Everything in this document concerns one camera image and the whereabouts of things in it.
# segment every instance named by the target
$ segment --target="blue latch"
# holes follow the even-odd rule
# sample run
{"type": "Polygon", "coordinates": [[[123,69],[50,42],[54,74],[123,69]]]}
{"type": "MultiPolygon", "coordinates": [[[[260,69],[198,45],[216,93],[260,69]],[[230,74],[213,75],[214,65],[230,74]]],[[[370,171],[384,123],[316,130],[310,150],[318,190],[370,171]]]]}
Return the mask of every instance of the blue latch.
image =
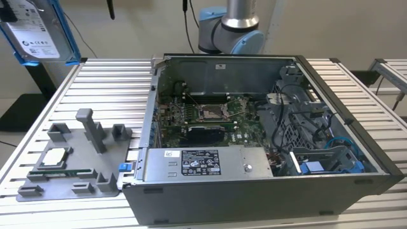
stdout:
{"type": "Polygon", "coordinates": [[[349,169],[349,173],[362,173],[364,166],[360,161],[354,162],[353,168],[349,169]]]}
{"type": "Polygon", "coordinates": [[[118,165],[118,172],[122,173],[122,172],[130,172],[131,171],[131,164],[127,164],[127,163],[121,163],[118,165]]]}

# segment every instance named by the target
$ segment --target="power supply label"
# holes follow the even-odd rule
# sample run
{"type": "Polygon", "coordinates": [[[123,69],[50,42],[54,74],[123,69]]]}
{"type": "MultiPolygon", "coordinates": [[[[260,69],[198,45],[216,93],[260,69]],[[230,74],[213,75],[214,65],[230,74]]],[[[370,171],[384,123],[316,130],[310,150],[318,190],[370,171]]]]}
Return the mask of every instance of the power supply label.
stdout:
{"type": "Polygon", "coordinates": [[[181,163],[184,176],[220,175],[217,150],[182,150],[181,163]]]}

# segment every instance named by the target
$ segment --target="sticker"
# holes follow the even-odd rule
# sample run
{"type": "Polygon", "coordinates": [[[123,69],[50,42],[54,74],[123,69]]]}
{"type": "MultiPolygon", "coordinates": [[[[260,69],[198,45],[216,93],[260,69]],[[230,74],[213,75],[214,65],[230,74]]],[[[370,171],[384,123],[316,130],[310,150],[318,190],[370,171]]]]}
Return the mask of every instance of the sticker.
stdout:
{"type": "Polygon", "coordinates": [[[182,150],[181,164],[184,176],[220,175],[217,150],[182,150]]]}
{"type": "Polygon", "coordinates": [[[180,151],[177,150],[165,150],[164,157],[178,157],[180,151]]]}
{"type": "Polygon", "coordinates": [[[9,1],[9,5],[18,21],[6,24],[22,50],[37,58],[58,58],[35,6],[25,0],[9,1]]]}
{"type": "Polygon", "coordinates": [[[214,69],[216,70],[226,69],[226,65],[225,64],[216,64],[214,69]]]}

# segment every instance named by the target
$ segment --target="metal table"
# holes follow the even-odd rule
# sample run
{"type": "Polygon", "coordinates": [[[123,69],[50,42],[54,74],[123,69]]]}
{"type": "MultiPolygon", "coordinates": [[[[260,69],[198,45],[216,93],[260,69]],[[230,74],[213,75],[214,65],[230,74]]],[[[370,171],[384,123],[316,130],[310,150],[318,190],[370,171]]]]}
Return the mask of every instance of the metal table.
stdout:
{"type": "Polygon", "coordinates": [[[392,85],[407,93],[407,60],[374,59],[369,70],[377,71],[392,85]]]}
{"type": "MultiPolygon", "coordinates": [[[[309,59],[310,65],[346,105],[378,146],[407,174],[407,125],[373,96],[340,63],[309,59]]],[[[73,67],[38,119],[0,171],[0,228],[133,228],[137,221],[122,194],[87,198],[17,202],[17,188],[38,159],[53,122],[69,128],[78,108],[94,110],[102,126],[123,123],[133,129],[127,161],[135,159],[142,114],[150,81],[150,60],[89,59],[73,67]]],[[[176,229],[407,228],[407,178],[382,195],[366,196],[338,216],[278,219],[253,222],[174,226],[176,229]]]]}

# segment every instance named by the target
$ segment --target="gray plastic peg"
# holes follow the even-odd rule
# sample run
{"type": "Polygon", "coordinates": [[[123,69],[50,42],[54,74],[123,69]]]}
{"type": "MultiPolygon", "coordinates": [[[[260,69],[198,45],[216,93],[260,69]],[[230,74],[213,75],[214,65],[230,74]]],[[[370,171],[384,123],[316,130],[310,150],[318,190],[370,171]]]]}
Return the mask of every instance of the gray plastic peg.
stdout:
{"type": "Polygon", "coordinates": [[[70,130],[65,123],[53,123],[46,132],[50,140],[53,142],[65,142],[65,138],[62,134],[69,134],[70,130]]]}
{"type": "Polygon", "coordinates": [[[117,179],[114,177],[114,174],[109,175],[109,178],[105,179],[102,174],[97,174],[95,178],[95,186],[101,192],[113,192],[117,190],[117,179]]]}
{"type": "Polygon", "coordinates": [[[41,196],[43,189],[38,185],[21,186],[17,193],[23,197],[41,196]]]}
{"type": "Polygon", "coordinates": [[[93,186],[89,182],[73,183],[71,192],[74,194],[91,194],[94,192],[93,186]]]}
{"type": "Polygon", "coordinates": [[[106,147],[102,144],[99,131],[97,130],[95,124],[93,122],[91,114],[93,114],[91,109],[87,108],[78,109],[75,113],[75,120],[82,123],[82,127],[86,131],[86,137],[91,142],[95,152],[101,154],[106,151],[106,147]]]}
{"type": "Polygon", "coordinates": [[[123,124],[113,125],[111,135],[113,135],[114,141],[126,141],[130,138],[129,131],[125,129],[123,124]]]}

